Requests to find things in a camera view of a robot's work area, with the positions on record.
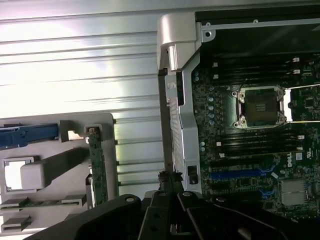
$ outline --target motherboard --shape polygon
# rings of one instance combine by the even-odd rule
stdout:
[[[320,220],[320,55],[201,59],[192,98],[205,198]]]

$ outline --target ridged metal sheet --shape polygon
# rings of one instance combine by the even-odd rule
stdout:
[[[159,17],[278,2],[0,1],[0,118],[110,111],[116,119],[119,179],[124,184],[120,193],[142,197],[157,189],[163,163],[156,59]]]

